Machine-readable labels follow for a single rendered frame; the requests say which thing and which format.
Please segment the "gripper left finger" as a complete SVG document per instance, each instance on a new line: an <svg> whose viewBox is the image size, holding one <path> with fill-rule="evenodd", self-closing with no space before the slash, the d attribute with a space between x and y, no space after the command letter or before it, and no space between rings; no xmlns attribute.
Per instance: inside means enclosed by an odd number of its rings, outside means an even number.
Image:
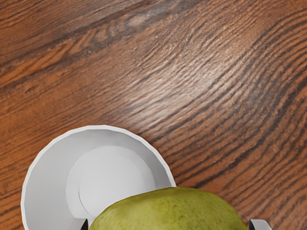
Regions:
<svg viewBox="0 0 307 230"><path fill-rule="evenodd" d="M68 230L88 230L88 219L73 218L68 223Z"/></svg>

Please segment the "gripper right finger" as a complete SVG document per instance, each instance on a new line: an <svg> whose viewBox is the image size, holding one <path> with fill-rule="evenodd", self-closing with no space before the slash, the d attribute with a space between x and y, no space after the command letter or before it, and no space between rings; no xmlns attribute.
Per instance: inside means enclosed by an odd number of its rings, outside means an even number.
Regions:
<svg viewBox="0 0 307 230"><path fill-rule="evenodd" d="M272 230L267 221L263 219L253 219L248 221L248 230Z"/></svg>

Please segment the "green pear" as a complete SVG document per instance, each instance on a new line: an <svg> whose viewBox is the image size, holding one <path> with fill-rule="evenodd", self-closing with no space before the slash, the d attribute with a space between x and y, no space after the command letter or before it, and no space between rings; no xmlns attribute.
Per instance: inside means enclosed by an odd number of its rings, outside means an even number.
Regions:
<svg viewBox="0 0 307 230"><path fill-rule="evenodd" d="M248 230L236 210L218 195L169 187L120 200L89 230Z"/></svg>

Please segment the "white bowl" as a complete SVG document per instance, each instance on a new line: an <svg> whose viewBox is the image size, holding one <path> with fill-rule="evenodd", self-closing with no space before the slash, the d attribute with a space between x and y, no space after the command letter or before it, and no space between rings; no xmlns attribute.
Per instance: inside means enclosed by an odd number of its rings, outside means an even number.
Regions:
<svg viewBox="0 0 307 230"><path fill-rule="evenodd" d="M70 130L36 156L21 196L25 230L68 230L88 224L108 206L137 194L175 186L160 153L125 129L98 125Z"/></svg>

